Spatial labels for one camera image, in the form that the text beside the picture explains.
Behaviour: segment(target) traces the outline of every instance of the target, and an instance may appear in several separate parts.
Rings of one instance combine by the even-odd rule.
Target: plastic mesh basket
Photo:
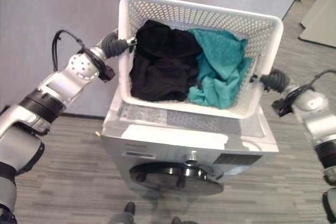
[[[119,85],[123,101],[129,104],[228,118],[247,118],[254,113],[264,86],[259,82],[250,83],[249,79],[252,74],[269,74],[272,68],[283,31],[282,21],[279,18],[177,0],[121,0],[119,38],[128,39],[135,36],[137,30],[148,19],[181,30],[191,28],[228,30],[238,38],[248,39],[245,56],[253,58],[253,64],[240,87],[235,104],[220,110],[188,102],[148,102],[132,97],[129,72],[133,65],[133,54],[125,52],[119,59]]]

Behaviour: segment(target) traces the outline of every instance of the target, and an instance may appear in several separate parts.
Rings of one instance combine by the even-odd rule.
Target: shoe
[[[133,202],[128,202],[125,206],[124,212],[130,212],[131,214],[135,215],[135,204]]]
[[[181,219],[179,217],[174,217],[172,224],[182,224]]]

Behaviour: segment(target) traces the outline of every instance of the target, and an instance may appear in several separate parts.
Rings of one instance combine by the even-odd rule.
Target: silver robot arm segment
[[[273,69],[268,76],[262,76],[260,81],[266,90],[281,93],[283,98],[275,101],[272,107],[279,116],[291,112],[295,114],[324,167],[324,180],[336,186],[336,116],[330,111],[328,98],[311,88],[327,72],[336,73],[335,70],[326,70],[301,87],[277,69]],[[323,194],[322,202],[327,219],[330,223],[336,223],[336,187]]]
[[[36,135],[47,134],[86,85],[98,78],[112,79],[114,72],[104,62],[135,44],[135,38],[118,40],[112,33],[100,47],[82,48],[63,71],[52,73],[21,103],[0,115],[0,223],[16,223],[15,176],[29,171],[42,156],[44,144]]]

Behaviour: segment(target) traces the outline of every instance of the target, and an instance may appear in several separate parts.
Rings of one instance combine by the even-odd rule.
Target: teal towel
[[[190,29],[203,53],[197,56],[201,87],[191,87],[191,102],[219,109],[234,104],[240,85],[252,62],[244,58],[246,39],[239,40],[228,31]]]

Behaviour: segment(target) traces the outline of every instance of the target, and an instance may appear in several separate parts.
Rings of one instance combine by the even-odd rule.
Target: front-load washing machine
[[[278,152],[261,107],[230,119],[127,104],[117,90],[101,133],[128,187],[210,195]]]

